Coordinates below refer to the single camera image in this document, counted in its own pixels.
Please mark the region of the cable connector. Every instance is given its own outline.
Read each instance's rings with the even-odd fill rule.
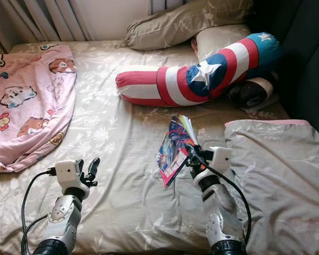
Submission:
[[[50,176],[56,176],[57,175],[57,172],[55,170],[55,167],[50,167],[48,168],[49,170],[46,171],[47,174],[49,174]]]

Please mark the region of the white star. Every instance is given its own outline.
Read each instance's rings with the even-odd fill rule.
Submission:
[[[209,65],[206,60],[203,60],[200,66],[196,66],[198,73],[191,79],[191,81],[203,81],[209,90],[209,76],[221,66],[221,64]]]
[[[268,33],[262,33],[262,35],[258,36],[261,38],[261,41],[265,41],[265,40],[272,40],[271,35],[269,35]]]

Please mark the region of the bolster pillow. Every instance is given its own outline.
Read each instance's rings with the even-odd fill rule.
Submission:
[[[271,72],[281,56],[279,42],[268,33],[254,33],[197,65],[134,66],[116,77],[125,100],[148,106],[190,106],[223,94],[234,82]]]

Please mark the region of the black cushion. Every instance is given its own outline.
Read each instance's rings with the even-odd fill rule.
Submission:
[[[257,0],[254,8],[252,30],[267,31],[282,44],[282,105],[319,132],[319,0]]]

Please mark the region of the colorful magazine cover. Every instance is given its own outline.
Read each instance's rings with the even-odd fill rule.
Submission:
[[[159,153],[156,155],[165,187],[172,183],[185,164],[188,155],[185,144],[193,146],[197,144],[190,119],[183,115],[174,116]]]

